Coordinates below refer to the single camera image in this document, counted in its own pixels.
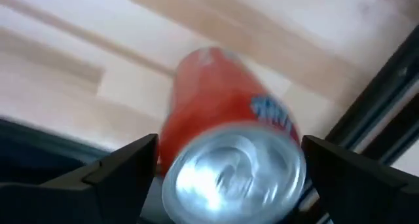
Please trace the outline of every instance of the blue logo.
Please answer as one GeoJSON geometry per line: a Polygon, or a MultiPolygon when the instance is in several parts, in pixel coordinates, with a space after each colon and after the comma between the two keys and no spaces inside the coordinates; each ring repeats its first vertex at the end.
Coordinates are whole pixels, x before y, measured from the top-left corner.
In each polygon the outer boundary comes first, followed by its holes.
{"type": "Polygon", "coordinates": [[[288,112],[274,98],[270,96],[256,96],[251,99],[250,107],[261,122],[275,126],[280,125],[285,131],[291,133],[293,123],[288,117],[288,112]]]}

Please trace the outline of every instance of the wooden surface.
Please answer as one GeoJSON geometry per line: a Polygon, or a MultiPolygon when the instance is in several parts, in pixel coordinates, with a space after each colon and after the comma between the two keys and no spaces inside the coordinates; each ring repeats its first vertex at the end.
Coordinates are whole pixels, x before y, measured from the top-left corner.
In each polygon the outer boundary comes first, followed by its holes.
{"type": "Polygon", "coordinates": [[[0,114],[118,149],[158,132],[177,64],[216,45],[322,137],[417,25],[414,1],[0,0],[0,114]]]}

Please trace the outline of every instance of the can top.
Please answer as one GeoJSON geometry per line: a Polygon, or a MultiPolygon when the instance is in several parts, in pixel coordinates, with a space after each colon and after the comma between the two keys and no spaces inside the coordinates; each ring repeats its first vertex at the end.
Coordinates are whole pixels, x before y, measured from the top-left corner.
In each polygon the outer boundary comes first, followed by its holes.
{"type": "Polygon", "coordinates": [[[176,223],[272,223],[300,197],[300,147],[258,124],[220,126],[193,139],[173,162],[162,199],[176,223]]]}

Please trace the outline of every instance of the soda can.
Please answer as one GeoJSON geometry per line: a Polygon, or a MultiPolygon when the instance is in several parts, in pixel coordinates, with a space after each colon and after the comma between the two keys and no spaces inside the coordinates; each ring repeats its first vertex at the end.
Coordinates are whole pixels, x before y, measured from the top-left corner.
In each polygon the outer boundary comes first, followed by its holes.
{"type": "Polygon", "coordinates": [[[298,201],[306,164],[285,106],[231,52],[177,69],[160,134],[162,199],[176,223],[274,223],[298,201]]]}

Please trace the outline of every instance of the can label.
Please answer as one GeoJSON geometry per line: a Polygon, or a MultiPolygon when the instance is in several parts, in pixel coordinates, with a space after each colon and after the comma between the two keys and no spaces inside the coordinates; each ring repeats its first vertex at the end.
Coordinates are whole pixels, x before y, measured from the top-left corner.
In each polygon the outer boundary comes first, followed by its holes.
{"type": "Polygon", "coordinates": [[[255,96],[251,99],[252,111],[260,122],[269,124],[289,134],[299,143],[297,131],[285,106],[278,103],[272,96],[255,96]]]}

